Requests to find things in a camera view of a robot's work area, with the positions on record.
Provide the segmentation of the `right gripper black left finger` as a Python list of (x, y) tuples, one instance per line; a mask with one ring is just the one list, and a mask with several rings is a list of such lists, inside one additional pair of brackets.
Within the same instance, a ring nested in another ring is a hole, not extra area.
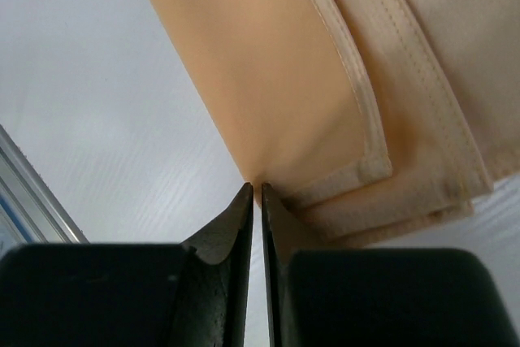
[(4, 346), (241, 346), (254, 190), (180, 243), (31, 244), (1, 261)]

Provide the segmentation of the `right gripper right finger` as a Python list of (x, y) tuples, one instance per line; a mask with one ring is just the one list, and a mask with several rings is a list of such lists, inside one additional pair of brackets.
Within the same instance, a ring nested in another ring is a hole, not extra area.
[(459, 249), (329, 246), (262, 186), (273, 346), (515, 346), (488, 269)]

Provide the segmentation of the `peach satin napkin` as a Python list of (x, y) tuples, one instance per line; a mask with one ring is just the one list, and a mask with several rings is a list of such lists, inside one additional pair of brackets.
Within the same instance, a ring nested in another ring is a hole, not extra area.
[(150, 0), (243, 178), (324, 240), (455, 219), (519, 170), (519, 0)]

